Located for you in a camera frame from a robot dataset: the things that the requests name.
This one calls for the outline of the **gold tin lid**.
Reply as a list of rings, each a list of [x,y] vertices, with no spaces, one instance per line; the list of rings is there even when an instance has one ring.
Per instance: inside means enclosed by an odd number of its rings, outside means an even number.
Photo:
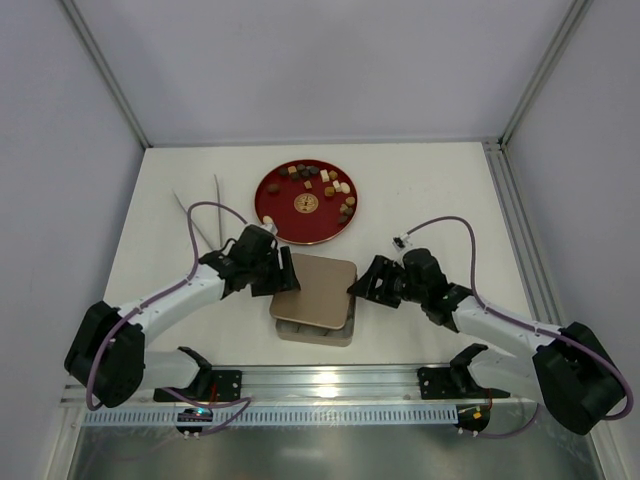
[[[276,320],[327,330],[342,329],[348,316],[357,267],[351,261],[293,253],[300,288],[273,296],[270,315]]]

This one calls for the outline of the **gold square tin box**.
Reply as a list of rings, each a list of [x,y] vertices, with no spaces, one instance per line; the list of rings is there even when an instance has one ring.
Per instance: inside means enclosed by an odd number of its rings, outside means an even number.
[[[352,343],[355,330],[355,311],[356,301],[354,297],[351,297],[346,321],[341,329],[332,330],[276,319],[276,333],[281,340],[286,341],[330,347],[347,347]]]

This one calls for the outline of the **metal tongs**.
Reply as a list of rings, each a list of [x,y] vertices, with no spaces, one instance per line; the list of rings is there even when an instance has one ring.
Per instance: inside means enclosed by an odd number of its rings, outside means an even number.
[[[188,208],[201,201],[220,202],[221,184],[217,174],[210,174],[196,179],[187,179],[175,184],[172,192],[176,202],[186,212]],[[216,206],[200,206],[193,213],[194,230],[210,250],[223,244],[222,212]]]

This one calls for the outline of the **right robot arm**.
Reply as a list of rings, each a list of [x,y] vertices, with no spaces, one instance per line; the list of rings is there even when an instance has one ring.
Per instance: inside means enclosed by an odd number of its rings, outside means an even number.
[[[433,324],[475,338],[448,366],[433,374],[419,369],[425,399],[522,397],[579,435],[619,403],[632,403],[622,375],[588,327],[541,325],[482,305],[472,289],[447,280],[427,249],[410,250],[399,262],[375,256],[348,292],[390,308],[415,303]]]

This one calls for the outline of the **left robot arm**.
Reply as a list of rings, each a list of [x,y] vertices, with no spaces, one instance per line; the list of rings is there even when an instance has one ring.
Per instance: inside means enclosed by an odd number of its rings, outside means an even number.
[[[92,410],[117,407],[139,390],[204,401],[215,383],[209,361],[189,347],[168,352],[148,347],[189,315],[245,287],[254,297],[300,288],[290,249],[257,225],[246,226],[222,249],[196,256],[194,267],[174,286],[121,306],[91,305],[64,368],[85,387]]]

